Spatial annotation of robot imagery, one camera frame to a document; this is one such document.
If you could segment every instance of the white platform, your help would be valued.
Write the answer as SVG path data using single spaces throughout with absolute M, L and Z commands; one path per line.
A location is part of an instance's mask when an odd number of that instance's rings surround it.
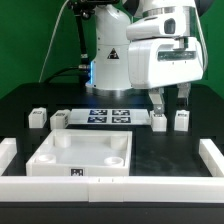
M 28 176 L 128 176 L 132 133 L 55 129 L 26 164 Z
M 146 109 L 73 109 L 70 124 L 150 125 Z

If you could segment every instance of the white tray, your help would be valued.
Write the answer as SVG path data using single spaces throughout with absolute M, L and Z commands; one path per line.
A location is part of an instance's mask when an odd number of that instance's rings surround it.
M 131 132 L 55 129 L 27 162 L 27 176 L 128 176 L 131 145 Z

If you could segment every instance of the white box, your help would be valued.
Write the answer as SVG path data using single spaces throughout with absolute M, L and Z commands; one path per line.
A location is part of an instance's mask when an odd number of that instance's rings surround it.
M 155 114 L 150 112 L 151 127 L 154 132 L 166 132 L 167 119 L 164 114 Z
M 51 130 L 66 128 L 69 124 L 70 113 L 70 110 L 58 110 L 50 118 Z
M 186 110 L 177 110 L 175 116 L 175 131 L 188 131 L 190 112 Z
M 132 132 L 55 129 L 26 164 L 27 176 L 128 176 Z
M 46 108 L 35 108 L 28 116 L 29 128 L 43 128 L 47 121 L 47 110 Z

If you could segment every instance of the black label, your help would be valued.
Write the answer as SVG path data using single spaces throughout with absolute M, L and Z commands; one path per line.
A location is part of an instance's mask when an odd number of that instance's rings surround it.
M 75 169 L 71 169 L 71 176 L 84 176 L 84 169 L 80 169 L 80 168 L 75 168 Z
M 119 59 L 118 54 L 116 50 L 113 48 L 112 51 L 110 52 L 109 56 L 107 59 Z

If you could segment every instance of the black cable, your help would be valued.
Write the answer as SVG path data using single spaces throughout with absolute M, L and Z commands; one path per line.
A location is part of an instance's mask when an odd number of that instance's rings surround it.
M 73 76 L 74 74 L 63 74 L 64 72 L 72 71 L 72 70 L 79 70 L 79 67 L 69 67 L 69 68 L 61 69 L 61 70 L 55 72 L 51 77 L 47 78 L 44 81 L 44 83 L 49 83 L 52 79 L 59 77 L 59 76 Z

